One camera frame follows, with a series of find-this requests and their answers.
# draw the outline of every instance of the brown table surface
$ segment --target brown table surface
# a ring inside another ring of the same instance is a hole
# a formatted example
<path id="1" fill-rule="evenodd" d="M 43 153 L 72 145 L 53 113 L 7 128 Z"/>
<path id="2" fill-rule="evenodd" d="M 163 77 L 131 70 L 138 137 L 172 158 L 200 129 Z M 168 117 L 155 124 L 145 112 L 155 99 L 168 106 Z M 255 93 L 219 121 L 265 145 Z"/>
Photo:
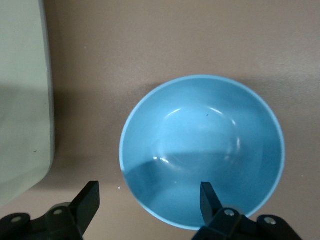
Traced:
<path id="1" fill-rule="evenodd" d="M 254 215 L 284 218 L 320 239 L 320 1 L 45 1 L 54 84 L 56 152 L 48 175 L 0 210 L 34 219 L 100 181 L 87 240 L 185 240 L 194 231 L 147 213 L 119 165 L 125 121 L 139 100 L 191 74 L 232 78 L 277 115 L 282 179 Z"/>

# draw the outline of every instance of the black clamp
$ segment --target black clamp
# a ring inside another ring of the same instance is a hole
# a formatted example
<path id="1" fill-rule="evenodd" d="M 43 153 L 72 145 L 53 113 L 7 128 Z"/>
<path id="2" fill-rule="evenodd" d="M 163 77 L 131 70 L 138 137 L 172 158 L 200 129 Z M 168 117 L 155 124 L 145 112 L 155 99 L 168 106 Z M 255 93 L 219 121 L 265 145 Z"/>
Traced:
<path id="1" fill-rule="evenodd" d="M 261 215 L 255 222 L 233 208 L 223 208 L 209 182 L 201 183 L 200 207 L 206 226 L 192 240 L 302 240 L 278 216 Z"/>
<path id="2" fill-rule="evenodd" d="M 5 216 L 0 240 L 83 240 L 99 206 L 99 182 L 90 181 L 72 202 L 58 204 L 35 220 L 27 213 Z"/>

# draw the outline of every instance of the screw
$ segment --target screw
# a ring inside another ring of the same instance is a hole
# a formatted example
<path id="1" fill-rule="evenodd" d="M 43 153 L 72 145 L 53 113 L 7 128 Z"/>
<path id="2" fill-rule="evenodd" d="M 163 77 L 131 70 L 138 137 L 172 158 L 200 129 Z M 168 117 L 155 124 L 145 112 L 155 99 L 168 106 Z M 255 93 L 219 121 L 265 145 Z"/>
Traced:
<path id="1" fill-rule="evenodd" d="M 271 225 L 276 225 L 277 224 L 276 220 L 274 220 L 272 217 L 269 217 L 269 216 L 265 217 L 264 221 L 267 224 L 271 224 Z"/>
<path id="2" fill-rule="evenodd" d="M 62 214 L 62 213 L 63 213 L 63 211 L 61 209 L 58 209 L 58 210 L 55 210 L 53 212 L 53 215 L 59 215 L 59 214 Z"/>
<path id="3" fill-rule="evenodd" d="M 22 217 L 21 216 L 16 216 L 16 217 L 14 217 L 14 218 L 12 218 L 11 219 L 11 223 L 17 223 L 17 222 L 19 222 L 20 220 L 22 219 Z"/>
<path id="4" fill-rule="evenodd" d="M 230 216 L 230 217 L 235 215 L 234 211 L 232 211 L 230 209 L 225 210 L 224 213 L 225 213 L 225 215 Z"/>

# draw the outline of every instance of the plastic bowl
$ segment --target plastic bowl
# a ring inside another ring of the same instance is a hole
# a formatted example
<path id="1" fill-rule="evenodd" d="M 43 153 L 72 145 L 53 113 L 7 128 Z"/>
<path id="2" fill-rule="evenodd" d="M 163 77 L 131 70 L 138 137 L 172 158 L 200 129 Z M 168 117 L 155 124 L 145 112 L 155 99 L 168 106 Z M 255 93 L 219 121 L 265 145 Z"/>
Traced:
<path id="1" fill-rule="evenodd" d="M 285 164 L 280 124 L 248 87 L 225 77 L 191 75 L 146 95 L 128 117 L 120 166 L 137 201 L 167 224 L 204 225 L 200 184 L 247 217 L 270 198 Z"/>

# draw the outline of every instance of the bowl rim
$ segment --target bowl rim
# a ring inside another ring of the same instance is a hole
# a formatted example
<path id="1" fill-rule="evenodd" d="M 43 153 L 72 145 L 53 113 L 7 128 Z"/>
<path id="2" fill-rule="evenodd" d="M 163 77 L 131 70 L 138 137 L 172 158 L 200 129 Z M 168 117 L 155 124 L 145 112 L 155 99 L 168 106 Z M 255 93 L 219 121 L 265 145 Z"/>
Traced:
<path id="1" fill-rule="evenodd" d="M 250 95 L 252 95 L 256 100 L 258 100 L 260 102 L 260 104 L 263 105 L 263 107 L 267 110 L 269 116 L 271 117 L 273 123 L 275 124 L 277 133 L 278 133 L 278 137 L 280 140 L 280 148 L 281 148 L 281 159 L 280 159 L 280 167 L 279 167 L 279 171 L 278 171 L 278 175 L 274 181 L 274 184 L 272 186 L 272 188 L 269 190 L 269 193 L 267 194 L 267 196 L 261 201 L 261 203 L 259 205 L 257 205 L 252 211 L 250 211 L 249 213 L 246 214 L 246 217 L 250 217 L 251 215 L 253 215 L 254 213 L 256 213 L 259 209 L 262 208 L 263 205 L 266 204 L 266 202 L 270 199 L 270 197 L 273 195 L 273 193 L 275 192 L 281 176 L 283 174 L 284 171 L 284 167 L 285 167 L 285 161 L 286 161 L 286 147 L 285 147 L 285 139 L 284 139 L 284 134 L 282 131 L 282 128 L 280 126 L 279 120 L 277 119 L 275 113 L 272 111 L 272 109 L 270 108 L 270 106 L 265 102 L 265 100 L 262 99 L 262 97 L 260 97 L 255 91 L 253 91 L 252 89 L 250 89 L 249 87 L 247 87 L 246 85 L 235 81 L 233 79 L 224 77 L 224 76 L 219 76 L 219 75 L 211 75 L 211 74 L 194 74 L 194 75 L 186 75 L 186 76 L 182 76 L 182 77 L 178 77 L 175 78 L 173 80 L 169 80 L 159 86 L 157 86 L 156 88 L 154 88 L 153 90 L 151 90 L 147 95 L 145 95 L 140 101 L 139 103 L 134 107 L 134 109 L 131 111 L 130 115 L 128 116 L 125 125 L 123 127 L 122 133 L 121 133 L 121 137 L 120 137 L 120 143 L 119 143 L 119 162 L 120 162 L 120 169 L 124 178 L 124 181 L 126 183 L 126 185 L 128 186 L 130 192 L 132 193 L 132 195 L 134 196 L 134 198 L 136 199 L 136 201 L 148 212 L 150 213 L 152 216 L 154 216 L 155 218 L 163 221 L 164 223 L 167 223 L 169 225 L 172 225 L 174 227 L 178 227 L 178 228 L 182 228 L 182 229 L 186 229 L 186 230 L 193 230 L 193 231 L 198 231 L 200 229 L 200 227 L 195 227 L 195 226 L 187 226 L 187 225 L 183 225 L 180 223 L 176 223 L 176 222 L 172 222 L 170 220 L 167 220 L 166 218 L 156 214 L 155 212 L 153 212 L 151 209 L 149 209 L 147 206 L 145 206 L 133 193 L 132 189 L 130 188 L 129 183 L 127 182 L 127 179 L 125 178 L 125 164 L 124 164 L 124 159 L 123 159 L 123 150 L 124 150 L 124 140 L 125 140 L 125 136 L 126 136 L 126 132 L 127 129 L 131 123 L 132 118 L 134 117 L 135 113 L 137 112 L 137 110 L 151 97 L 153 96 L 155 93 L 157 93 L 158 91 L 182 82 L 182 81 L 188 81 L 188 80 L 194 80 L 194 79 L 207 79 L 207 80 L 214 80 L 214 81 L 221 81 L 221 82 L 225 82 L 225 83 L 229 83 L 232 84 L 236 87 L 239 87 L 240 89 L 248 92 Z"/>

